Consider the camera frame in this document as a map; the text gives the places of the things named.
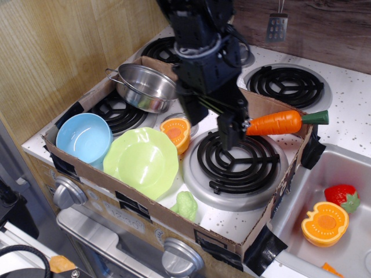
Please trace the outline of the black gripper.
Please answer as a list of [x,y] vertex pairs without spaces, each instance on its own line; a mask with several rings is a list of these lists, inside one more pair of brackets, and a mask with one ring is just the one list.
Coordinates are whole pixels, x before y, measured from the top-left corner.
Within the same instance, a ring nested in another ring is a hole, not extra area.
[[239,42],[235,37],[215,37],[199,46],[195,40],[175,39],[174,50],[181,62],[173,67],[177,95],[192,125],[219,115],[217,124],[223,150],[231,150],[249,127],[247,101],[237,86],[241,73]]

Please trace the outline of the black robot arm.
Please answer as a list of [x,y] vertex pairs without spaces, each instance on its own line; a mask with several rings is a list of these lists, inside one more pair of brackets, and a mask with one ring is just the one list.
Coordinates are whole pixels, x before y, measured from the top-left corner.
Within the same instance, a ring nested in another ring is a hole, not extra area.
[[239,43],[229,24],[232,1],[158,1],[174,31],[179,62],[176,92],[190,122],[195,125],[213,111],[222,148],[242,140],[249,124],[248,101],[237,86],[241,74]]

